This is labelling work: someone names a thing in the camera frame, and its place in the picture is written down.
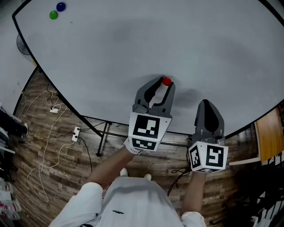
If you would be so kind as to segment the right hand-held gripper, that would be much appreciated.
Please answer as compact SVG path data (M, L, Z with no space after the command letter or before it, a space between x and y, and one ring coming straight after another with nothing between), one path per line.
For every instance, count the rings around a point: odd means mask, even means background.
M195 133L211 132L212 136L194 134L187 139L187 151L193 172L215 173L225 169L228 146L225 146L224 120L217 108L203 99L197 108Z

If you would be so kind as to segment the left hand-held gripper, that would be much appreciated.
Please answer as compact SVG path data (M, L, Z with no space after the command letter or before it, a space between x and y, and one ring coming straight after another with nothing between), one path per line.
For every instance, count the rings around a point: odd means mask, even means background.
M149 107L162 81L161 76L152 79L136 93L133 111L130 113L128 138L124 141L126 149L134 155L143 150L157 151L172 121L170 112L175 93L173 82L168 86L162 102Z

